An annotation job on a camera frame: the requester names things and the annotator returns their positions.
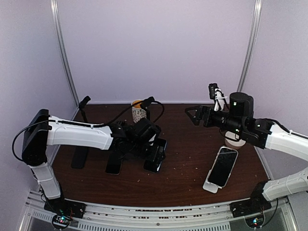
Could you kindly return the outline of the blue smartphone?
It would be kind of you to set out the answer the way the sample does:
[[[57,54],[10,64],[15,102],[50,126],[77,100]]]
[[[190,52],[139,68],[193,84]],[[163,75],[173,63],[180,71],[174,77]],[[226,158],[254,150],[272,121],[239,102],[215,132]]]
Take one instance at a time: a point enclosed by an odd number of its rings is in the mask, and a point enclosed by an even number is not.
[[[150,145],[145,153],[143,169],[153,173],[159,172],[166,157],[166,147],[167,141],[160,138]]]

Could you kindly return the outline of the pink-edged dark smartphone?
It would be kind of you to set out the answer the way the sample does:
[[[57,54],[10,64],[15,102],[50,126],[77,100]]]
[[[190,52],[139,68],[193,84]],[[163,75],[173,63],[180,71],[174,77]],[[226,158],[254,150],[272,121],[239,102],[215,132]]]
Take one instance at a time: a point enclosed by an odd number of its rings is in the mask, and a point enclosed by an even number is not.
[[[111,175],[119,175],[122,167],[123,157],[121,152],[112,152],[109,155],[105,172]]]

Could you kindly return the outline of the black front phone stand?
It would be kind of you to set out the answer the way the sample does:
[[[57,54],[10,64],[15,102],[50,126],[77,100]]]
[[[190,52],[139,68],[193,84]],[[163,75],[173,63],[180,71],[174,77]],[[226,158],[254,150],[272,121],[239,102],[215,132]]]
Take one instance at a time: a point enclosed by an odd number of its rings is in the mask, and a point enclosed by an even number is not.
[[[141,109],[144,110],[146,112],[146,118],[148,120],[150,120],[150,117],[151,117],[151,113],[150,113],[150,110],[148,109],[149,106],[155,102],[155,99],[153,96],[150,96],[149,98],[147,99],[144,99],[141,103]]]

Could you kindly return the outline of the white-cased smartphone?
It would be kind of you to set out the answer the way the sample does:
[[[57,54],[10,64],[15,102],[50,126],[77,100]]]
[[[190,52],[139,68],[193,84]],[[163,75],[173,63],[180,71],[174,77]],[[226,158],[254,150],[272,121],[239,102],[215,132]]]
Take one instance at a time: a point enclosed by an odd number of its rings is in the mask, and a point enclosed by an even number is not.
[[[238,157],[238,151],[221,146],[207,181],[218,187],[225,187]]]

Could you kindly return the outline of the black smartphone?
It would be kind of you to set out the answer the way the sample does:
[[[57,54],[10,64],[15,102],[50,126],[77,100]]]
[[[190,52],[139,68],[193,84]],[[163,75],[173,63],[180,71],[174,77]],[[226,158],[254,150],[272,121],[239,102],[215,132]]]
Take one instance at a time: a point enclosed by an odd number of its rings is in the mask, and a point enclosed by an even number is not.
[[[89,149],[84,146],[77,146],[71,162],[71,168],[81,169],[84,167]]]

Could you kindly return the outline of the white phone stand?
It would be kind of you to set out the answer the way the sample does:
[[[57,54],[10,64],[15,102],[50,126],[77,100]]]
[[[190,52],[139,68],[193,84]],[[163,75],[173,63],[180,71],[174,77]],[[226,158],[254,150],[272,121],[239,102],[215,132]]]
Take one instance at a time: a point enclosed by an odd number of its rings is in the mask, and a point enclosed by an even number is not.
[[[226,178],[223,173],[216,169],[211,168],[204,181],[203,189],[210,193],[217,193],[219,189],[222,189],[226,184]]]

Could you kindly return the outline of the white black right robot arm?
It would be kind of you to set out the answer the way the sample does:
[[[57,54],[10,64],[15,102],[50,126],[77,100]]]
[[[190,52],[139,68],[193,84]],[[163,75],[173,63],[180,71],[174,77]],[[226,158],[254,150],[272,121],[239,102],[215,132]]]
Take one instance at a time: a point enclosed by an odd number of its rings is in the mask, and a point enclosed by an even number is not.
[[[254,118],[254,99],[246,93],[231,93],[229,99],[228,111],[198,105],[186,108],[185,113],[196,126],[202,120],[204,127],[230,131],[255,147],[280,151],[302,160],[308,159],[307,136],[288,130],[274,119]],[[271,208],[271,201],[307,189],[308,170],[305,168],[278,180],[258,183],[249,199],[231,203],[230,208],[234,217],[260,213],[263,209]]]

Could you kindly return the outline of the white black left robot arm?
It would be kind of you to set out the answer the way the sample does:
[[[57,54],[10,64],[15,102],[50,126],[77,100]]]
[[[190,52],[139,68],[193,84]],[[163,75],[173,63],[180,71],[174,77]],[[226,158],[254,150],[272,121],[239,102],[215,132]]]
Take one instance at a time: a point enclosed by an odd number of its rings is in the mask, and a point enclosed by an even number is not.
[[[161,128],[147,118],[130,125],[125,121],[90,124],[51,116],[41,109],[23,131],[22,161],[28,165],[45,196],[46,207],[59,215],[81,216],[85,205],[64,198],[60,183],[46,156],[53,145],[69,145],[110,151],[105,172],[118,175],[123,159],[131,154],[144,160],[143,168],[157,173],[166,157],[167,141],[159,138]]]

